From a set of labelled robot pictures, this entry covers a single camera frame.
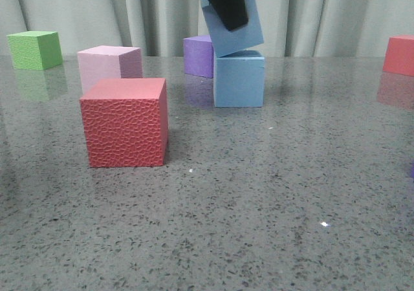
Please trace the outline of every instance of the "blue cube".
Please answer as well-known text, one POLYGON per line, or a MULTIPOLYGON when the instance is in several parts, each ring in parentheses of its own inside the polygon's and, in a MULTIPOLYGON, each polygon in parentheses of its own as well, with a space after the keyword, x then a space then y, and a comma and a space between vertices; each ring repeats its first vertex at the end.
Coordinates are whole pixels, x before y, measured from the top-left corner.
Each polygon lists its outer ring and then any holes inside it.
POLYGON ((248 24, 233 31, 224 27, 220 17, 208 0, 201 0, 202 12, 217 57, 229 55, 263 43, 263 34, 256 0, 245 0, 248 24))
POLYGON ((265 58, 241 50, 214 59, 214 106, 261 107, 265 90, 265 58))

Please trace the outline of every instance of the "pink cube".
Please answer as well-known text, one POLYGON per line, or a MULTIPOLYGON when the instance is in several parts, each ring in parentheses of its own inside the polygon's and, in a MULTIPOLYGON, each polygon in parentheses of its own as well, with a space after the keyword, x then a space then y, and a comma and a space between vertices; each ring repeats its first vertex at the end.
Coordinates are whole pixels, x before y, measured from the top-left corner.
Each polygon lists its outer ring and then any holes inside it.
POLYGON ((101 45, 78 52, 83 93, 105 78, 142 78, 142 55, 139 47, 101 45))
POLYGON ((382 70, 414 76, 414 36, 395 36, 389 39, 382 70))
POLYGON ((166 79, 103 79, 80 98, 80 107, 91 167, 163 165, 166 79))
POLYGON ((213 43, 209 35, 185 38, 184 73, 213 78, 213 43))

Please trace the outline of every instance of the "table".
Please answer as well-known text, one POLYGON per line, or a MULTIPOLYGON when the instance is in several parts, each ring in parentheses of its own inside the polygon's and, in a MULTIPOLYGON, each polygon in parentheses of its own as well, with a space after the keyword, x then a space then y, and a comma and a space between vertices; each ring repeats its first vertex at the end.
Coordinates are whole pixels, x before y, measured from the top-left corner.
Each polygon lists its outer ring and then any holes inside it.
POLYGON ((75 56, 0 57, 1 290, 413 290, 414 79, 382 58, 267 58, 215 108, 182 58, 162 167, 88 166, 75 56))

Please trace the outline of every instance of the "gray curtain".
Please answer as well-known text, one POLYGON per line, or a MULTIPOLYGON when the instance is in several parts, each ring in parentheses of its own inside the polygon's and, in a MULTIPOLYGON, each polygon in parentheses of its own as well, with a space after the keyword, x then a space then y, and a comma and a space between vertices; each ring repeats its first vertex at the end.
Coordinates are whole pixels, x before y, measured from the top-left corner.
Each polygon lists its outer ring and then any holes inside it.
MULTIPOLYGON (((413 0, 257 0, 265 56, 385 54, 388 37, 414 34, 413 0)), ((207 34, 199 0, 0 0, 0 54, 6 35, 58 31, 64 54, 97 45, 136 46, 181 56, 182 39, 207 34)))

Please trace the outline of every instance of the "purple cube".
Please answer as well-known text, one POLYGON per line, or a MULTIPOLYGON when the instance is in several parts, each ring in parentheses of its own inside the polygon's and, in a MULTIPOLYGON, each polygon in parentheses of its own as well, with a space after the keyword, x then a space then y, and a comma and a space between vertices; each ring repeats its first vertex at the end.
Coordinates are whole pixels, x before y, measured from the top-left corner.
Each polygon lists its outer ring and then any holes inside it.
POLYGON ((185 38, 184 72, 213 78, 213 43, 209 35, 185 38))

